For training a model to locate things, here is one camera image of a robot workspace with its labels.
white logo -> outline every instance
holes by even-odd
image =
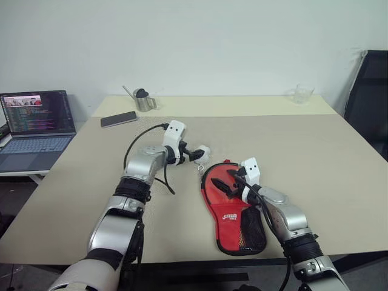
[[[222,217],[222,220],[229,219],[229,220],[237,220],[237,214],[225,214]]]

floor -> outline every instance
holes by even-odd
[[[36,184],[28,180],[14,179],[10,182],[9,179],[6,181],[3,178],[0,179],[0,212],[3,221],[4,218],[11,218],[18,214],[35,188]],[[0,290],[5,290],[8,287],[11,269],[12,265],[0,264]],[[285,272],[285,266],[159,270],[143,273],[137,290],[232,291],[242,284],[251,284],[262,291],[276,291],[283,280]],[[191,282],[190,276],[192,275],[200,275],[202,278],[201,283]],[[43,291],[47,290],[58,276],[57,273],[37,267],[14,265],[12,286],[15,290]],[[387,291],[388,259],[345,273],[343,278],[351,291]],[[299,281],[291,275],[286,291],[296,291],[299,286]]]

laptop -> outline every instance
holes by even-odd
[[[50,170],[75,136],[66,91],[0,94],[12,139],[0,150],[0,173]]]

clear glass cup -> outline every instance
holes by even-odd
[[[314,88],[308,85],[298,84],[296,86],[292,101],[295,104],[305,104],[309,101]]]

white wall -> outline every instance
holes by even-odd
[[[157,95],[280,95],[335,109],[387,0],[0,0],[0,92],[66,89],[85,120],[121,85]]]

